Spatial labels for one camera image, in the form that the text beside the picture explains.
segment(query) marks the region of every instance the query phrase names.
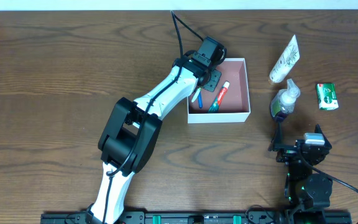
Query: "clear plastic bottle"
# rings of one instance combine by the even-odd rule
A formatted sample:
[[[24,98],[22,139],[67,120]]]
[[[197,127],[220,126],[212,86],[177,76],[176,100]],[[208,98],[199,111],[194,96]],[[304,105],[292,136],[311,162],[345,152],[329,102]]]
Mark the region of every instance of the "clear plastic bottle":
[[[287,89],[278,91],[270,104],[270,113],[275,121],[283,121],[295,108],[295,101],[301,91],[290,78],[287,80]]]

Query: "small robot arm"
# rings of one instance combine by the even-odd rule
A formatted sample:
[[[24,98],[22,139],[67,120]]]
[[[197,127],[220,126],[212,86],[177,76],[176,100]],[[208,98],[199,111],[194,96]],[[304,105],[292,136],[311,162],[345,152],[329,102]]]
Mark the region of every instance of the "small robot arm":
[[[198,51],[176,59],[168,77],[152,91],[134,101],[121,98],[116,103],[98,144],[104,174],[87,223],[113,224],[120,217],[129,183],[152,155],[162,120],[197,87],[214,91],[221,76],[215,68],[225,57],[223,45],[207,37]],[[124,123],[139,128],[138,133],[127,130]]]

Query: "green package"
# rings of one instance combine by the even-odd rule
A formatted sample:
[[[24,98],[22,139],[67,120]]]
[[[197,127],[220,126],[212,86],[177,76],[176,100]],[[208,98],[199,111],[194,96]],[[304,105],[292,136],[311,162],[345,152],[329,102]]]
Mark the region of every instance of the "green package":
[[[333,83],[319,83],[316,85],[318,108],[321,110],[335,110],[339,107]]]

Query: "wood grain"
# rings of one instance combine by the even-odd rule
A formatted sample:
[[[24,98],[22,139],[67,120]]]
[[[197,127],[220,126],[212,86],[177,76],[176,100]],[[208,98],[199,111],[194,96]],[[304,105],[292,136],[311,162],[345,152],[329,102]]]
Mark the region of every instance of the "wood grain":
[[[267,76],[296,34],[301,88],[284,124],[288,143],[319,123],[333,145],[318,168],[358,187],[358,11],[180,11],[228,57],[245,57],[245,123],[187,124],[182,101],[165,119],[153,156],[126,205],[147,210],[245,210],[286,204],[286,168],[267,152]],[[200,46],[181,28],[185,49]],[[179,49],[167,11],[0,12],[0,223],[39,223],[96,199],[97,142],[118,99],[161,82]],[[318,109],[315,84],[336,84],[339,109]],[[331,208],[358,220],[358,195],[334,184]]]

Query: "bottle cap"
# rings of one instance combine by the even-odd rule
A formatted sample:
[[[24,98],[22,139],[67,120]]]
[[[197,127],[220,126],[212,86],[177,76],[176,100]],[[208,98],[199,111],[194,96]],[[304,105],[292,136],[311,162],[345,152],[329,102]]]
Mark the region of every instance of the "bottle cap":
[[[296,99],[301,95],[300,89],[295,85],[290,78],[287,80],[287,90],[281,95],[281,102],[284,105],[294,104]]]
[[[224,82],[223,87],[229,88],[230,83],[228,81]]]

